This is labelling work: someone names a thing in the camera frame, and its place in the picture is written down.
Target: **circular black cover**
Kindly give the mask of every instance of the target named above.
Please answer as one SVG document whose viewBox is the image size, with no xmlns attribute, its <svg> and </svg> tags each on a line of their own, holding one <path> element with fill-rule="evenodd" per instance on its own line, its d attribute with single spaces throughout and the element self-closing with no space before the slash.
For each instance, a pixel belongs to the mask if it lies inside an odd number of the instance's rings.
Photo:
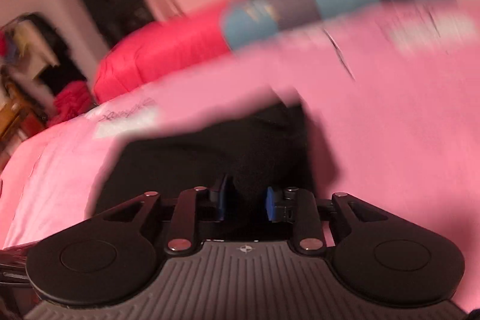
<svg viewBox="0 0 480 320">
<path fill-rule="evenodd" d="M 360 294 L 412 307 L 452 297 L 465 269 L 451 241 L 401 219 L 359 223 L 336 246 L 332 264 Z"/>
<path fill-rule="evenodd" d="M 153 276 L 153 246 L 132 224 L 90 220 L 38 243 L 26 270 L 42 298 L 92 307 L 135 294 Z"/>
</svg>

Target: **metal rivet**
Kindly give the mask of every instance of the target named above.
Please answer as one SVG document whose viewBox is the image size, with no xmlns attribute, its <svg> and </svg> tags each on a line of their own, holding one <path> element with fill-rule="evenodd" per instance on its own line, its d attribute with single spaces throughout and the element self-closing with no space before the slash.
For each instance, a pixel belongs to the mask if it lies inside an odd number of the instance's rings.
<svg viewBox="0 0 480 320">
<path fill-rule="evenodd" d="M 305 251 L 316 251 L 323 247 L 323 241 L 316 238 L 307 238 L 300 241 L 300 247 Z"/>
<path fill-rule="evenodd" d="M 187 239 L 173 239 L 169 241 L 169 248 L 172 251 L 185 251 L 191 247 L 190 240 Z"/>
</svg>

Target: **folded black clothing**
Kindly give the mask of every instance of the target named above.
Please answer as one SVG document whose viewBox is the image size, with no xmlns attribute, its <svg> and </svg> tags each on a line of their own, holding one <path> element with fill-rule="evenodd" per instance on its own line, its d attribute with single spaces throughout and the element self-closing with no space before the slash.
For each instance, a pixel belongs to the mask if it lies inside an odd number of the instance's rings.
<svg viewBox="0 0 480 320">
<path fill-rule="evenodd" d="M 198 132 L 128 144 L 99 192 L 100 213 L 146 191 L 176 198 L 183 190 L 233 178 L 238 208 L 254 213 L 268 186 L 313 188 L 302 107 L 278 103 Z"/>
</svg>

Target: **ribbed gray plate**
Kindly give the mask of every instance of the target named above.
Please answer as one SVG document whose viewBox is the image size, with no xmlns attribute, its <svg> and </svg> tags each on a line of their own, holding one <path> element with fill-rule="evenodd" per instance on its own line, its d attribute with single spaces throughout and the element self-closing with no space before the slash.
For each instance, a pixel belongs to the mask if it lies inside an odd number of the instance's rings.
<svg viewBox="0 0 480 320">
<path fill-rule="evenodd" d="M 27 320 L 459 320 L 443 302 L 423 309 L 380 307 L 357 298 L 326 262 L 293 253 L 285 242 L 206 242 L 170 259 L 136 297 L 112 307 L 72 310 L 42 302 Z"/>
</svg>

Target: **red object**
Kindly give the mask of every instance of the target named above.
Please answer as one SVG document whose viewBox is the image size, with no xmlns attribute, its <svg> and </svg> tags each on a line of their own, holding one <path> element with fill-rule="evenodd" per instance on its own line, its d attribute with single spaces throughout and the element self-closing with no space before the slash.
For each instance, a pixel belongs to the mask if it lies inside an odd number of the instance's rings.
<svg viewBox="0 0 480 320">
<path fill-rule="evenodd" d="M 5 57 L 7 54 L 7 41 L 5 39 L 5 34 L 0 32 L 0 56 Z"/>
<path fill-rule="evenodd" d="M 93 99 L 87 84 L 83 81 L 76 81 L 69 83 L 55 97 L 53 103 L 58 114 L 49 121 L 49 127 L 86 113 L 92 108 Z"/>
<path fill-rule="evenodd" d="M 122 40 L 98 67 L 93 88 L 97 102 L 230 52 L 220 24 L 230 1 L 164 24 L 152 22 Z"/>
</svg>

